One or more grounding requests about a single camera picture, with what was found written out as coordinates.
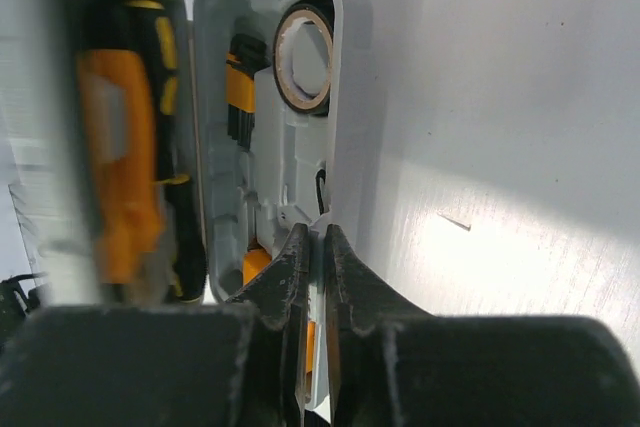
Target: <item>tool case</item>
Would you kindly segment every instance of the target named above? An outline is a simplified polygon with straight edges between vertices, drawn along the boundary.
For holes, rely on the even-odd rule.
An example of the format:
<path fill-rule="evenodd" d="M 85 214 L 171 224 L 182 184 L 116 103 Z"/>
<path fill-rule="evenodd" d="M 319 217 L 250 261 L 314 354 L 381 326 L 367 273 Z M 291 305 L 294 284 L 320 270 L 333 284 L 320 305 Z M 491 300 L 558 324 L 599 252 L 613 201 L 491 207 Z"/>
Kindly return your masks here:
<path fill-rule="evenodd" d="M 176 168 L 194 179 L 208 279 L 214 297 L 224 301 L 242 287 L 243 257 L 256 239 L 275 258 L 296 223 L 309 225 L 319 242 L 323 238 L 331 205 L 342 1 L 323 0 L 333 4 L 334 17 L 327 70 L 331 95 L 321 115 L 291 108 L 274 81 L 276 30 L 283 15 L 305 0 L 195 0 L 193 23 L 184 0 L 149 1 L 162 3 L 173 27 L 172 155 Z M 94 241 L 104 222 L 78 108 L 76 34 L 65 14 L 69 3 L 73 0 L 0 0 L 0 99 L 28 199 L 22 214 L 37 229 L 38 261 L 48 275 L 47 303 L 101 303 Z M 229 126 L 228 61 L 238 34 L 262 40 L 268 64 L 253 73 L 248 145 L 239 145 Z M 316 260 L 319 250 L 312 249 Z M 327 394 L 322 286 L 316 276 L 312 273 L 309 312 L 318 325 L 313 365 L 319 374 L 308 392 L 310 408 Z"/>

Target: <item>white surface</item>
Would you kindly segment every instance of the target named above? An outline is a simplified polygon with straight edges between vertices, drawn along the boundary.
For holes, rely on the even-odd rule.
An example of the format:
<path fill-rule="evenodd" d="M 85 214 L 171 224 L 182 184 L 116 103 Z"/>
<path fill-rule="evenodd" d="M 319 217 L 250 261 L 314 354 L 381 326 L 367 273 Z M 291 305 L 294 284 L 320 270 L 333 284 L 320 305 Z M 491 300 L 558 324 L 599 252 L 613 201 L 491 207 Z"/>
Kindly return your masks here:
<path fill-rule="evenodd" d="M 291 48 L 293 81 L 311 97 L 329 81 L 329 46 L 317 26 L 305 24 L 295 34 Z"/>
<path fill-rule="evenodd" d="M 637 0 L 344 9 L 332 210 L 359 255 L 434 313 L 596 316 L 637 368 Z"/>
<path fill-rule="evenodd" d="M 0 184 L 0 252 L 2 263 L 0 264 L 0 281 L 20 274 L 30 274 L 31 266 L 25 251 L 18 225 L 18 218 L 13 206 L 9 186 Z M 22 282 L 22 288 L 26 291 L 35 287 L 33 281 Z"/>

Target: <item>open case lid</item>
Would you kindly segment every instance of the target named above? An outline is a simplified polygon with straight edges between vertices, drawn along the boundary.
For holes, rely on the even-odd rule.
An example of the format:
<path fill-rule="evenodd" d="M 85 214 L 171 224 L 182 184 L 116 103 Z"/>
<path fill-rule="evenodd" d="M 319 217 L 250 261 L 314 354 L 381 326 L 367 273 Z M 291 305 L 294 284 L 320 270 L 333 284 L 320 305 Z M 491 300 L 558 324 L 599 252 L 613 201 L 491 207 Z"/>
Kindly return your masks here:
<path fill-rule="evenodd" d="M 322 212 L 329 211 L 342 45 L 342 3 L 341 0 L 331 1 L 335 16 L 332 62 L 327 73 L 331 85 L 328 115 L 301 115 L 288 107 L 277 90 L 275 66 L 271 65 L 255 75 L 255 128 L 248 152 L 237 151 L 234 142 L 225 133 L 228 115 L 225 99 L 226 53 L 234 35 L 250 33 L 264 40 L 271 64 L 275 64 L 273 44 L 276 31 L 292 6 L 304 0 L 194 1 L 194 72 L 198 86 L 195 111 L 202 153 L 200 174 L 204 193 L 203 212 L 211 257 L 211 288 L 219 300 L 224 300 L 233 291 L 221 285 L 224 281 L 219 282 L 225 276 L 227 265 L 232 261 L 241 262 L 237 253 L 234 257 L 234 253 L 229 252 L 234 243 L 229 239 L 234 237 L 234 230 L 237 231 L 237 227 L 242 225 L 244 213 L 241 209 L 231 210 L 228 206 L 242 203 L 242 195 L 257 195 L 256 237 L 272 254 L 278 250 L 277 246 L 273 250 L 267 246 L 278 244 L 278 240 L 265 239 L 262 235 L 261 222 L 264 219 L 261 220 L 261 216 L 265 216 L 265 208 L 272 210 L 267 217 L 273 219 L 277 216 L 278 228 L 284 228 L 286 233 L 294 223 L 312 225 Z M 235 162 L 239 164 L 239 172 L 235 175 L 231 172 L 233 167 L 229 165 L 229 151 L 236 152 L 238 156 Z M 319 166 L 326 174 L 323 192 L 326 209 L 318 206 L 314 184 Z M 246 186 L 244 194 L 241 188 L 236 197 L 226 188 L 226 183 L 234 176 L 235 186 Z M 237 223 L 229 221 L 232 218 L 238 219 Z"/>
<path fill-rule="evenodd" d="M 196 132 L 184 0 L 160 0 L 178 50 L 175 141 L 181 171 L 196 175 Z M 0 0 L 2 115 L 27 211 L 38 231 L 39 259 L 51 303 L 101 299 L 92 236 L 101 229 L 89 177 L 71 42 L 61 0 Z"/>
<path fill-rule="evenodd" d="M 223 18 L 217 10 L 220 3 L 231 2 L 227 12 L 238 13 L 249 5 L 264 13 L 256 25 L 262 30 L 267 43 L 271 43 L 283 13 L 299 0 L 195 0 L 193 58 L 198 79 L 198 105 L 194 105 L 191 79 L 189 23 L 184 0 L 159 0 L 166 9 L 174 28 L 178 52 L 178 92 L 175 117 L 175 141 L 179 156 L 176 167 L 192 178 L 199 179 L 201 205 L 205 213 L 202 228 L 206 235 L 206 247 L 212 250 L 214 236 L 211 228 L 215 220 L 215 208 L 211 205 L 211 193 L 216 190 L 210 173 L 211 144 L 208 143 L 212 122 L 218 113 L 211 113 L 212 98 L 224 96 L 224 62 L 209 62 L 212 55 L 224 58 L 232 33 L 233 19 Z M 315 160 L 298 155 L 298 150 L 309 147 L 308 140 L 315 138 L 314 149 L 319 151 L 326 169 L 327 205 L 330 201 L 330 184 L 334 160 L 333 145 L 337 118 L 337 87 L 339 79 L 342 42 L 342 1 L 333 0 L 335 21 L 333 28 L 333 69 L 329 71 L 331 98 L 324 126 L 317 129 L 315 120 L 296 117 L 286 107 L 278 114 L 284 119 L 282 128 L 293 139 L 295 166 L 291 169 L 292 182 L 298 182 L 297 173 L 306 169 L 311 180 L 311 168 Z M 95 268 L 94 245 L 96 234 L 102 229 L 93 182 L 90 177 L 90 161 L 79 111 L 78 88 L 75 80 L 73 42 L 69 38 L 64 21 L 64 2 L 61 0 L 0 0 L 0 51 L 3 75 L 0 76 L 2 115 L 5 119 L 20 181 L 29 199 L 23 214 L 30 218 L 38 232 L 37 246 L 42 270 L 49 275 L 52 304 L 86 304 L 103 300 Z M 226 112 L 226 102 L 217 102 Z M 316 191 L 311 190 L 306 204 L 317 202 Z M 278 215 L 291 214 L 294 221 L 313 224 L 318 219 L 303 215 L 304 208 L 287 207 Z M 320 222 L 326 228 L 326 216 Z M 322 264 L 320 257 L 315 263 Z M 218 291 L 219 263 L 209 266 L 214 292 Z M 318 324 L 314 352 L 314 369 L 322 376 L 314 376 L 313 394 L 309 406 L 315 406 L 327 392 L 326 353 L 323 318 L 324 307 L 318 284 L 311 286 L 310 313 Z"/>

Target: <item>screwdriver handle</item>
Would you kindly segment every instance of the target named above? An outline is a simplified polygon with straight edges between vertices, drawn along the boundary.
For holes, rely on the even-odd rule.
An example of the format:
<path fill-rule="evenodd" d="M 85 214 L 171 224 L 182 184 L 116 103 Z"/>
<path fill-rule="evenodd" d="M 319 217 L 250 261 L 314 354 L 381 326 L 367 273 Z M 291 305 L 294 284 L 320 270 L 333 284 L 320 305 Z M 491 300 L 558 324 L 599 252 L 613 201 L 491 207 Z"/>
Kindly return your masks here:
<path fill-rule="evenodd" d="M 174 296 L 180 302 L 196 302 L 204 292 L 207 260 L 200 237 L 193 196 L 193 180 L 178 175 L 165 183 L 165 198 L 175 212 L 178 255 L 173 264 Z"/>

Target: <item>tape roll core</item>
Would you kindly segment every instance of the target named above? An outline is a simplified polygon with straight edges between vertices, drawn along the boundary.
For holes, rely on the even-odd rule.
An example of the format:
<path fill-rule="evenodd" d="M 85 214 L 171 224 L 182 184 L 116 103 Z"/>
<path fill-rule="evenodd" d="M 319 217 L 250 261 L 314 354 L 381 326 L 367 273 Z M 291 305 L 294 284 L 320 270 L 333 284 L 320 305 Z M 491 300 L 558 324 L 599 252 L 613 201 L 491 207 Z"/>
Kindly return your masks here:
<path fill-rule="evenodd" d="M 329 107 L 331 71 L 333 66 L 333 11 L 326 7 L 299 2 L 293 5 L 280 21 L 274 41 L 274 73 L 278 91 L 293 110 L 323 114 Z M 294 80 L 293 45 L 303 25 L 313 24 L 320 32 L 327 49 L 327 76 L 317 95 L 309 95 Z"/>

